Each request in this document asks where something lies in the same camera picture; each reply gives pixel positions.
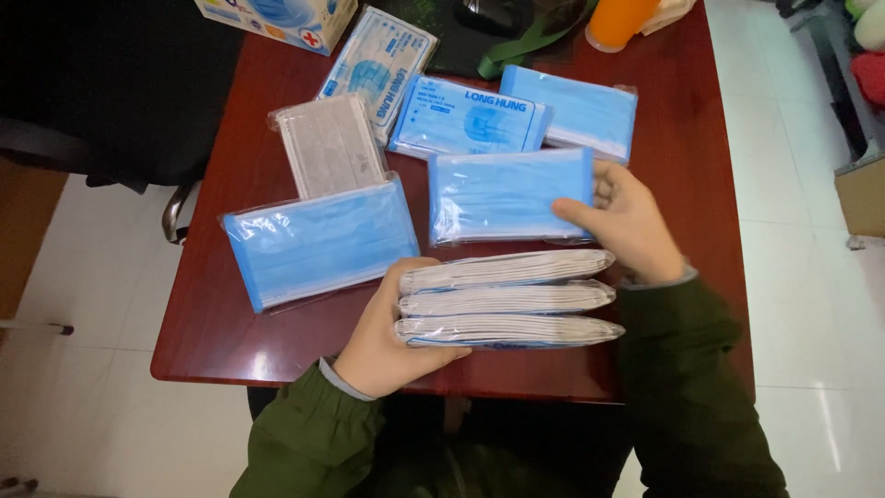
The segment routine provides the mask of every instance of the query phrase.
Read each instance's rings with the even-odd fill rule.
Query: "red fabric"
[[[858,79],[864,98],[885,107],[885,53],[866,52],[851,61],[851,72]]]

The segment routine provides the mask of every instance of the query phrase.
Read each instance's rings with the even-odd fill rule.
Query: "green jacket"
[[[619,373],[646,496],[787,496],[726,353],[740,333],[696,278],[619,292]],[[333,387],[314,365],[280,389],[249,437],[232,498],[580,495],[506,451],[461,443],[374,459],[382,401]]]

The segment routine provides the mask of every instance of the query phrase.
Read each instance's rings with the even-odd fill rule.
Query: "green sleeve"
[[[380,404],[343,393],[314,363],[252,425],[231,498],[345,496],[372,469]]]
[[[651,496],[787,496],[726,354],[740,335],[699,279],[621,291],[619,370]]]

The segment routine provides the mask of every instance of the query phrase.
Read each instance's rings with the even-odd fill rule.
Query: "green strap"
[[[578,16],[578,19],[575,19],[569,27],[551,35],[544,35],[543,33],[554,21],[557,20],[556,9],[545,12],[541,17],[535,19],[532,26],[526,30],[526,33],[523,34],[522,38],[519,40],[510,40],[509,42],[499,43],[490,48],[489,51],[482,56],[482,60],[480,61],[479,67],[476,68],[476,71],[486,80],[493,80],[504,72],[505,66],[509,66],[510,64],[518,66],[522,64],[527,53],[546,47],[565,36],[566,33],[571,31],[573,27],[577,26],[578,23],[590,14],[590,11],[593,10],[593,7],[596,6],[597,2],[598,0],[587,0],[587,3],[584,5],[584,10],[581,15]]]

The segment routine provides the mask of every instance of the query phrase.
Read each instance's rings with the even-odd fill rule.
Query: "computer mouse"
[[[505,0],[453,0],[455,20],[493,36],[515,36],[519,33],[519,11]]]

